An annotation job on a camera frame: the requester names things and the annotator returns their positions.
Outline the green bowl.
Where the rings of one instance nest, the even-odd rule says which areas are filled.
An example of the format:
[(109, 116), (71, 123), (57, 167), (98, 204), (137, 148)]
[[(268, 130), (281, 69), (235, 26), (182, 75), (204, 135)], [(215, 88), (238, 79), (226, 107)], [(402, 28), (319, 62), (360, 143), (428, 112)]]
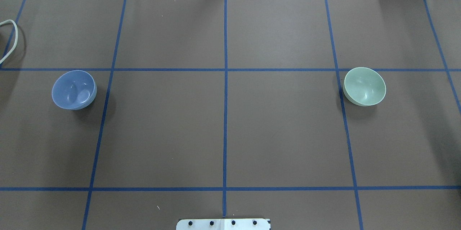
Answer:
[(356, 67), (344, 77), (343, 92), (357, 106), (374, 106), (382, 102), (387, 88), (382, 76), (367, 67)]

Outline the blue bowl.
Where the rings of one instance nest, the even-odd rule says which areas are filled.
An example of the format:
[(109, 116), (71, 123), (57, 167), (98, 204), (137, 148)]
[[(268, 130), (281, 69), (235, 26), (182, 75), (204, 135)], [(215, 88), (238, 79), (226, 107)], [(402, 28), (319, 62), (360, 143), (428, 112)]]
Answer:
[(86, 71), (72, 70), (60, 76), (52, 87), (52, 100), (64, 110), (82, 110), (97, 95), (97, 84)]

